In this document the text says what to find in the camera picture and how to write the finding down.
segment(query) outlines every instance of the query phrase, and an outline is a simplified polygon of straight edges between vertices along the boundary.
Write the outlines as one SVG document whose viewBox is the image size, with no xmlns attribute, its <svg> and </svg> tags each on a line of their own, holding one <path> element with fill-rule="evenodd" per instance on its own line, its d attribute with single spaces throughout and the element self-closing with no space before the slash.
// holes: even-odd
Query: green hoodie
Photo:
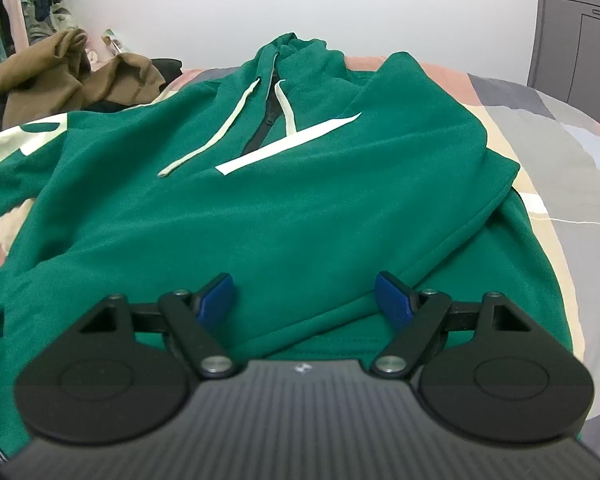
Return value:
<svg viewBox="0 0 600 480">
<path fill-rule="evenodd" d="M 283 113 L 242 156 L 274 69 Z M 388 270 L 458 300 L 499 290 L 571 347 L 511 189 L 518 165 L 488 150 L 480 122 L 406 53 L 352 72 L 323 41 L 287 34 L 159 104 L 0 136 L 0 215 L 36 198 L 0 268 L 7 454 L 27 441 L 11 395 L 19 371 L 111 292 L 153 301 L 229 272 L 238 300 L 215 335 L 237 360 L 368 365 L 394 336 L 372 293 Z"/>
</svg>

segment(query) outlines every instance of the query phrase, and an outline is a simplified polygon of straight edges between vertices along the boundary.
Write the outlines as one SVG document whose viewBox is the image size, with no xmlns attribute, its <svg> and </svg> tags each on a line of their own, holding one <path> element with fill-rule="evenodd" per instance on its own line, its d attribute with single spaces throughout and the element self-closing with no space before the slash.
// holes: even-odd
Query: white logo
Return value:
<svg viewBox="0 0 600 480">
<path fill-rule="evenodd" d="M 294 370 L 302 375 L 304 375 L 307 372 L 310 372 L 313 369 L 314 367 L 312 367 L 309 363 L 300 363 L 299 365 L 296 365 L 294 367 Z"/>
</svg>

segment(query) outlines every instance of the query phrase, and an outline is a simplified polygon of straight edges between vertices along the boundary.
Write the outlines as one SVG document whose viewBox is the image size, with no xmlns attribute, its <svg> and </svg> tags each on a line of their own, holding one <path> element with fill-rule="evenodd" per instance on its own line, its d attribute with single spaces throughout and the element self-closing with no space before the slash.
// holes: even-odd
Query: hoodie sleeve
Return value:
<svg viewBox="0 0 600 480">
<path fill-rule="evenodd" d="M 0 132 L 0 216 L 36 198 L 62 153 L 67 114 Z"/>
</svg>

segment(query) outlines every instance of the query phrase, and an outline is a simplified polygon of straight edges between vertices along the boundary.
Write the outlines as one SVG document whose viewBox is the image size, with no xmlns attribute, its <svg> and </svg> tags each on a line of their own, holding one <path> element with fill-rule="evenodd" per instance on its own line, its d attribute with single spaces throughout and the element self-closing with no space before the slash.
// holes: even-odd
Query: white drawstring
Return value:
<svg viewBox="0 0 600 480">
<path fill-rule="evenodd" d="M 232 171 L 239 170 L 240 168 L 248 166 L 249 164 L 253 164 L 254 162 L 258 162 L 264 158 L 268 158 L 286 150 L 290 150 L 291 148 L 300 146 L 300 144 L 304 144 L 310 140 L 317 139 L 318 137 L 326 135 L 341 126 L 344 126 L 345 124 L 355 121 L 358 117 L 360 117 L 360 114 L 354 115 L 353 117 L 348 117 L 346 119 L 329 119 L 323 123 L 315 124 L 314 126 L 310 126 L 309 128 L 296 132 L 292 136 L 282 137 L 282 139 L 276 140 L 271 144 L 267 144 L 266 146 L 263 146 L 262 148 L 259 148 L 251 153 L 247 153 L 246 155 L 234 158 L 234 160 L 229 160 L 224 164 L 220 164 L 219 166 L 216 166 L 216 170 L 224 175 L 227 175 Z"/>
<path fill-rule="evenodd" d="M 260 78 L 257 78 L 256 81 L 251 83 L 249 88 L 247 88 L 244 91 L 244 94 L 242 94 L 242 97 L 238 101 L 238 104 L 235 106 L 234 111 L 231 112 L 231 115 L 229 115 L 229 117 L 224 122 L 224 124 L 222 126 L 220 126 L 220 129 L 213 135 L 213 137 L 211 137 L 206 142 L 206 144 L 204 146 L 202 146 L 196 150 L 193 150 L 190 153 L 187 153 L 187 155 L 183 156 L 182 158 L 179 158 L 178 160 L 174 160 L 170 165 L 168 165 L 160 173 L 158 173 L 158 176 L 160 176 L 160 177 L 167 176 L 168 174 L 171 173 L 171 171 L 175 170 L 176 168 L 179 168 L 181 165 L 183 165 L 185 162 L 187 162 L 189 159 L 195 157 L 199 153 L 202 153 L 205 150 L 208 150 L 211 146 L 213 146 L 216 142 L 218 142 L 218 140 L 222 139 L 224 137 L 224 134 L 227 133 L 229 128 L 232 126 L 232 124 L 234 124 L 234 121 L 236 120 L 236 118 L 238 117 L 238 115 L 240 114 L 242 109 L 244 108 L 244 104 L 247 102 L 247 97 L 249 97 L 249 95 L 251 95 L 251 93 L 256 88 L 256 86 L 258 85 L 259 82 L 260 82 Z"/>
<path fill-rule="evenodd" d="M 286 98 L 285 93 L 280 88 L 280 83 L 285 81 L 285 79 L 281 79 L 278 81 L 274 87 L 274 91 L 276 92 L 276 97 L 278 98 L 278 102 L 280 103 L 280 107 L 282 108 L 282 113 L 285 115 L 285 131 L 286 136 L 293 135 L 297 133 L 296 130 L 296 120 L 294 118 L 294 111 L 291 108 L 291 104 L 289 104 L 289 99 Z"/>
</svg>

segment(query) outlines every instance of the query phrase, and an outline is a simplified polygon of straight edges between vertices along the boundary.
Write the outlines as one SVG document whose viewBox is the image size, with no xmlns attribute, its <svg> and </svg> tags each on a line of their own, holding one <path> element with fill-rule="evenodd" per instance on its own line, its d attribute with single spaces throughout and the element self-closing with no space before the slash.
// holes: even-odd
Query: bedsheet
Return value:
<svg viewBox="0 0 600 480">
<path fill-rule="evenodd" d="M 385 59 L 346 57 L 346 63 L 351 70 L 374 71 Z M 558 279 L 573 352 L 594 378 L 596 397 L 581 438 L 600 455 L 600 124 L 532 88 L 420 65 L 480 120 L 489 148 L 520 163 L 514 188 Z M 233 70 L 183 70 L 152 104 Z M 0 265 L 32 202 L 0 218 Z"/>
</svg>

